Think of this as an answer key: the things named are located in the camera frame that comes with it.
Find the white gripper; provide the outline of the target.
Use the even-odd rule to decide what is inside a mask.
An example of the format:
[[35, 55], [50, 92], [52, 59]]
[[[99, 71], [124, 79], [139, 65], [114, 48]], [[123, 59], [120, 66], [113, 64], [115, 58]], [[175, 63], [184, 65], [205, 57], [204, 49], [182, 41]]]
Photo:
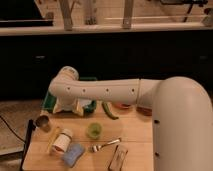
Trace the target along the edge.
[[56, 114], [61, 112], [62, 110], [75, 111], [75, 113], [78, 116], [81, 116], [81, 117], [84, 116], [84, 109], [80, 105], [79, 100], [77, 98], [71, 98], [71, 99], [59, 98], [53, 108], [53, 113]]

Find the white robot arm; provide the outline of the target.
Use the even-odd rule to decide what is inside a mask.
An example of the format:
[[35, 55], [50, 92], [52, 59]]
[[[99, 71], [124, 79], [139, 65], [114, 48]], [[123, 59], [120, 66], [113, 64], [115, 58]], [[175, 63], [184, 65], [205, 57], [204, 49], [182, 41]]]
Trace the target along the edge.
[[65, 66], [51, 80], [49, 92], [66, 107], [91, 99], [148, 108], [154, 171], [213, 171], [213, 104], [191, 78], [81, 81], [75, 68]]

